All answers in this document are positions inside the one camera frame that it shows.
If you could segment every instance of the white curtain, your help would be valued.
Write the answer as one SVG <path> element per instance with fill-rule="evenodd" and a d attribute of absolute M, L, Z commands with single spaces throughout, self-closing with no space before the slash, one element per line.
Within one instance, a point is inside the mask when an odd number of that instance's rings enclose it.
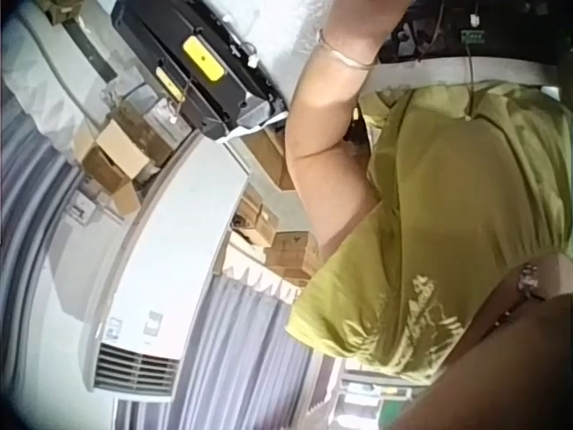
<path fill-rule="evenodd" d="M 311 357 L 286 333 L 289 314 L 278 297 L 215 277 L 192 328 L 175 401 L 120 401 L 115 429 L 289 427 Z"/>

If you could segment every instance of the brown box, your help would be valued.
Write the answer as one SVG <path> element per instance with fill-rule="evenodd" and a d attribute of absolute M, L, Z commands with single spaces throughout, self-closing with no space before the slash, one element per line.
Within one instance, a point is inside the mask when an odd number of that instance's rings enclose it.
<path fill-rule="evenodd" d="M 173 150 L 143 119 L 143 116 L 133 109 L 129 103 L 122 103 L 110 112 L 113 118 L 157 167 L 162 167 Z"/>
<path fill-rule="evenodd" d="M 261 195 L 251 185 L 247 185 L 233 218 L 233 228 L 255 228 L 261 207 Z"/>
<path fill-rule="evenodd" d="M 277 233 L 265 255 L 265 266 L 285 279 L 309 280 L 321 267 L 318 244 L 308 232 Z"/>
<path fill-rule="evenodd" d="M 241 139 L 259 162 L 270 181 L 279 190 L 292 191 L 295 189 L 284 156 L 284 132 L 273 133 L 271 130 L 261 130 L 242 136 Z"/>
<path fill-rule="evenodd" d="M 158 168 L 192 131 L 182 118 L 170 124 L 167 110 L 167 101 L 158 101 L 155 91 L 144 85 L 128 93 L 109 114 Z"/>
<path fill-rule="evenodd" d="M 252 228 L 238 228 L 243 236 L 253 245 L 269 247 L 277 234 L 278 218 L 267 207 L 262 205 L 261 211 Z"/>
<path fill-rule="evenodd" d="M 73 138 L 73 150 L 83 170 L 110 194 L 120 215 L 141 207 L 133 179 L 150 160 L 119 125 L 112 121 L 98 134 L 94 127 L 82 123 Z"/>
<path fill-rule="evenodd" d="M 52 25 L 72 20 L 80 15 L 83 0 L 36 0 Z"/>

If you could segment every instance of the yellow label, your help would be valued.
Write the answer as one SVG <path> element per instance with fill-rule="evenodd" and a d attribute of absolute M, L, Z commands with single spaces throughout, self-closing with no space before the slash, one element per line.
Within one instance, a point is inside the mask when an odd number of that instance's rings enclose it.
<path fill-rule="evenodd" d="M 209 50 L 195 36 L 183 43 L 183 51 L 205 73 L 210 81 L 216 82 L 225 75 L 225 69 Z"/>
<path fill-rule="evenodd" d="M 165 85 L 165 87 L 169 90 L 171 95 L 174 97 L 175 100 L 181 101 L 183 98 L 183 93 L 179 90 L 179 87 L 175 82 L 171 80 L 167 73 L 161 68 L 158 67 L 155 69 L 155 74 L 157 75 L 158 79 Z"/>

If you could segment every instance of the gold bangle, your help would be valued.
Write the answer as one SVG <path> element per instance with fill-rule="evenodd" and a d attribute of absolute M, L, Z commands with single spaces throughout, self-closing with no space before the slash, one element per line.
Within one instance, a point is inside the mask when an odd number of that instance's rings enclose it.
<path fill-rule="evenodd" d="M 324 32 L 322 29 L 320 29 L 318 32 L 317 44 L 319 47 L 324 49 L 326 52 L 328 52 L 331 56 L 336 58 L 338 61 L 344 63 L 348 67 L 352 67 L 353 69 L 371 70 L 377 64 L 376 59 L 374 59 L 374 61 L 370 64 L 364 64 L 364 63 L 359 63 L 359 62 L 353 60 L 352 58 L 348 58 L 343 53 L 341 53 L 340 51 L 335 49 L 329 42 L 326 41 L 326 39 L 324 38 Z"/>

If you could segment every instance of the wire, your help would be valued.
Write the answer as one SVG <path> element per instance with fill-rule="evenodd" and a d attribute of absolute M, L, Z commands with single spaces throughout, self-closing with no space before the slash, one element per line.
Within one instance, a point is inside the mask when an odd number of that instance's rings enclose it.
<path fill-rule="evenodd" d="M 430 45 L 428 45 L 428 47 L 420 55 L 420 58 L 418 58 L 418 61 L 422 61 L 423 56 L 425 54 L 429 53 L 430 50 L 432 49 L 434 43 L 436 43 L 436 40 L 438 39 L 438 35 L 440 34 L 441 25 L 442 25 L 443 20 L 444 20 L 445 10 L 446 10 L 446 0 L 441 0 L 440 12 L 438 13 L 438 20 L 436 21 L 436 28 L 433 31 L 432 40 L 430 41 Z"/>
<path fill-rule="evenodd" d="M 33 27 L 26 20 L 26 18 L 24 18 L 20 14 L 19 11 L 16 11 L 15 15 L 16 15 L 16 19 L 24 26 L 24 28 L 32 36 L 32 39 L 34 40 L 34 42 L 38 46 L 40 53 L 42 54 L 42 56 L 46 60 L 48 67 L 50 68 L 50 70 L 54 74 L 56 80 L 62 86 L 62 89 L 65 91 L 65 93 L 68 95 L 68 97 L 77 106 L 77 108 L 83 113 L 83 115 L 86 118 L 88 118 L 88 120 L 90 120 L 90 122 L 92 122 L 98 128 L 98 130 L 102 130 L 104 128 L 103 124 L 100 123 L 90 112 L 88 112 L 88 110 L 82 105 L 82 103 L 78 100 L 78 98 L 75 97 L 72 90 L 70 90 L 70 87 L 68 87 L 68 85 L 65 83 L 65 80 L 62 77 L 62 74 L 60 74 L 60 72 L 57 70 L 57 67 L 54 64 L 54 62 L 52 61 L 52 58 L 47 53 L 46 47 L 44 46 L 44 42 L 42 42 L 41 38 L 38 36 L 38 33 L 33 29 Z"/>
<path fill-rule="evenodd" d="M 469 116 L 474 115 L 474 101 L 475 101 L 475 77 L 474 77 L 474 59 L 472 52 L 469 49 L 469 44 L 466 42 L 467 59 L 469 60 L 469 74 L 470 74 L 470 93 L 469 93 Z"/>

